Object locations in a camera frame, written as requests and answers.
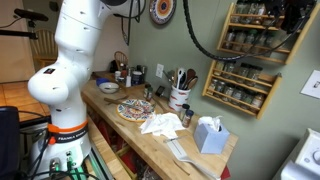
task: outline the decorative plate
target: decorative plate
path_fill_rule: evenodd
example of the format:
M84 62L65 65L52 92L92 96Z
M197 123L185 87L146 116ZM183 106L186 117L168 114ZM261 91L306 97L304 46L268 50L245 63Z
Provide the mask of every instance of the decorative plate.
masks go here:
M143 122L148 118L152 118L153 113L146 113L144 110L147 110L151 104L144 100L139 99L128 99L123 101L123 103L130 104L133 106L141 107L141 110L130 108L126 105L119 104L117 106L117 113L125 120Z
M176 4L176 0L151 0L151 19L157 24L167 23L176 9Z

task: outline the utensil holder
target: utensil holder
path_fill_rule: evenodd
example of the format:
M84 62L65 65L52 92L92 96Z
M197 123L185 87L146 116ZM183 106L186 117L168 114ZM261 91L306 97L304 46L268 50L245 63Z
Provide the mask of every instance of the utensil holder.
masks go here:
M170 98L169 98L169 107L177 112L180 112L182 109L182 104L186 104L189 98L189 90L181 90L172 86Z

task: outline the outlet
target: outlet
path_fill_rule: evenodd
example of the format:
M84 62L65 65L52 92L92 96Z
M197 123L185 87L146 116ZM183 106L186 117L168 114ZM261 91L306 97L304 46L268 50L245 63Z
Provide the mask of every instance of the outlet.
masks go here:
M157 77L162 78L163 69L164 69L164 66L162 64L157 64L157 71L156 71Z

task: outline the tissue box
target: tissue box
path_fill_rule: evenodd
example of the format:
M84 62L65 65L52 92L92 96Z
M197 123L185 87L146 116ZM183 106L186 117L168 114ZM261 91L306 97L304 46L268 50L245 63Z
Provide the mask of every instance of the tissue box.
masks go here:
M200 153L221 154L229 138L229 131L221 124L221 131L213 130L208 124L200 124L194 132L194 140Z

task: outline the bowl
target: bowl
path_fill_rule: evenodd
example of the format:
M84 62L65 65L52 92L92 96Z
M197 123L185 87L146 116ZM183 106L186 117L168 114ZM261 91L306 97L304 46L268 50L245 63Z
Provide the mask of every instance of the bowl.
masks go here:
M119 90L119 85L113 82L105 82L99 85L99 89L106 94L112 94Z
M96 85L99 86L101 83L110 82L107 78L97 78L96 79Z

